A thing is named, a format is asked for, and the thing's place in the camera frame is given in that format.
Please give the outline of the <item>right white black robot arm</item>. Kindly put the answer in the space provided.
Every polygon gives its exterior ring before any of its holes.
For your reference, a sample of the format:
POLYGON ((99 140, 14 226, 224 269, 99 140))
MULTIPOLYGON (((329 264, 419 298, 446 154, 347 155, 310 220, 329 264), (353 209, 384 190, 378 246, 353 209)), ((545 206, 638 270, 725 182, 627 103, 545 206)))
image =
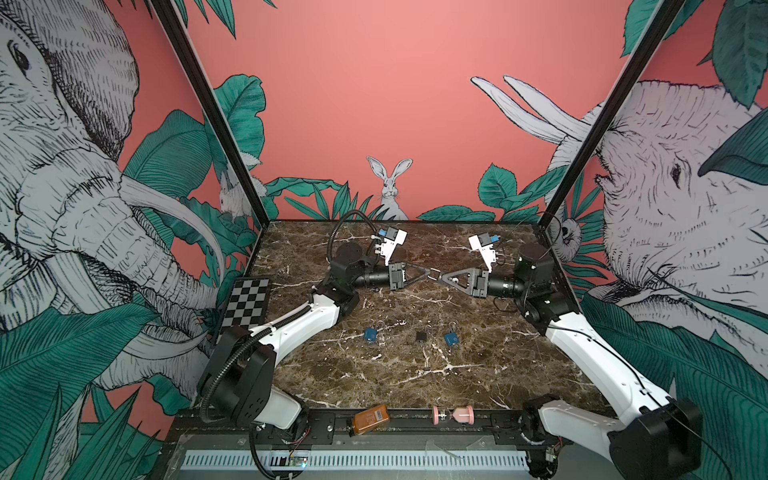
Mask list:
POLYGON ((614 411, 606 417, 553 394, 525 402, 520 437, 537 447, 530 474, 549 479, 557 466, 554 442, 568 440, 609 460, 625 479, 679 479, 701 465, 703 416, 691 401, 675 400, 647 379, 598 334, 554 286, 557 262, 544 246, 523 245, 510 275, 468 268, 440 282, 475 298, 514 303, 523 318, 565 353, 614 411))

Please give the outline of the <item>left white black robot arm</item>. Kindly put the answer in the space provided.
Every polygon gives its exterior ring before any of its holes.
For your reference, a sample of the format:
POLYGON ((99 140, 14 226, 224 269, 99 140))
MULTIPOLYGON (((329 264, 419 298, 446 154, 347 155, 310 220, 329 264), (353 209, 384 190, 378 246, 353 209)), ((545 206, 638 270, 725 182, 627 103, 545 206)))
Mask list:
POLYGON ((410 262, 393 262, 386 249, 378 246, 367 255, 356 243, 343 244, 306 302, 263 325, 224 331, 198 382, 199 418, 209 424, 241 428, 266 424, 285 431, 301 422, 302 403, 274 386, 276 366, 348 316, 359 303, 359 287, 400 290, 436 272, 410 262))

